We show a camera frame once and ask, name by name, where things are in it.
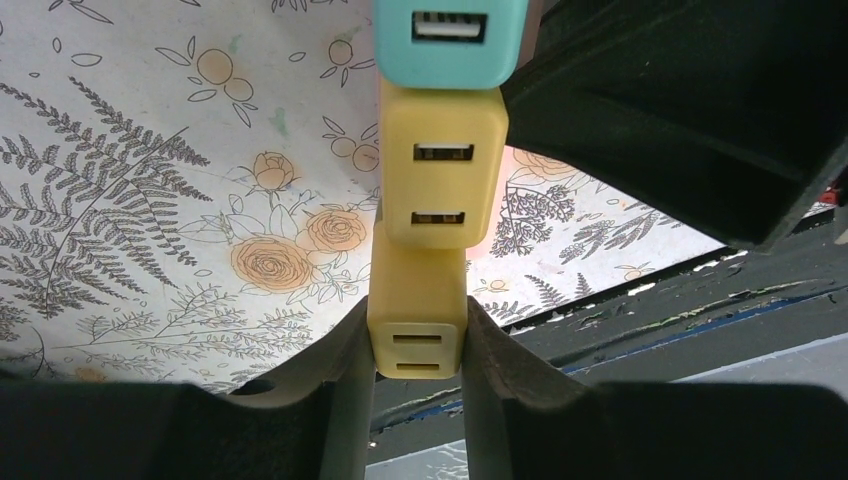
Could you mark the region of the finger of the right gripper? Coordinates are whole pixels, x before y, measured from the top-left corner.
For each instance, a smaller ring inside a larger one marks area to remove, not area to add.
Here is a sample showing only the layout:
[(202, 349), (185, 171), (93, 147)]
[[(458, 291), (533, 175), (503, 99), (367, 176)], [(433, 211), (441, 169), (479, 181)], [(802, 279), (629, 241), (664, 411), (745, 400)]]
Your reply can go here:
[(847, 166), (847, 5), (562, 1), (501, 91), (510, 146), (765, 250)]

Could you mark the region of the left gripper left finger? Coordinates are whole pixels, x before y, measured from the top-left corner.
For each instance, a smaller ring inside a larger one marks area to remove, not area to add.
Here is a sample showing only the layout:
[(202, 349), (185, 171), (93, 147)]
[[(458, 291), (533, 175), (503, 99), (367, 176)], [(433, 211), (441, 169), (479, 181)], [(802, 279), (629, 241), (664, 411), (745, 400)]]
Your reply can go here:
[(192, 384), (1, 384), (5, 479), (360, 479), (375, 367), (358, 302), (227, 395)]

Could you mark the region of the yellow plug cube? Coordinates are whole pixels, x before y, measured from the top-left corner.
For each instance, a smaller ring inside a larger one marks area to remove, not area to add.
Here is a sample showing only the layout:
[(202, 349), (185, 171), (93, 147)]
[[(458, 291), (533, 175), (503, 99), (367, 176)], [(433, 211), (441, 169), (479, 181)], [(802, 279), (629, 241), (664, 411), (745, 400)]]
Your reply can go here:
[(460, 368), (468, 325), (463, 249), (422, 249), (373, 229), (367, 325), (377, 371), (436, 380)]
[(378, 83), (382, 221), (389, 239), (465, 249), (486, 235), (508, 114), (499, 89)]

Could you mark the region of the teal plug cube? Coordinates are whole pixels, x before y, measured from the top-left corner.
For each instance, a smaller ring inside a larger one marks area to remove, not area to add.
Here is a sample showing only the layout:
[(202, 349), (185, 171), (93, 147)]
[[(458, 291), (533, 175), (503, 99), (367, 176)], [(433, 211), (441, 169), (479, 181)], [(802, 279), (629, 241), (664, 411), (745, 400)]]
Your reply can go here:
[(528, 0), (378, 0), (375, 60), (394, 85), (486, 90), (517, 67)]

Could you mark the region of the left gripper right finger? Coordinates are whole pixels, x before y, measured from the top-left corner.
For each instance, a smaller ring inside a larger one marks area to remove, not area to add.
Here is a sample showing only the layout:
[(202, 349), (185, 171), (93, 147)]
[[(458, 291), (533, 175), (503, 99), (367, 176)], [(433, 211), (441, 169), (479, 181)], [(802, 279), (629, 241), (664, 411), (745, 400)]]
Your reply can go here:
[(473, 479), (843, 479), (847, 405), (814, 385), (584, 385), (475, 300), (461, 364)]

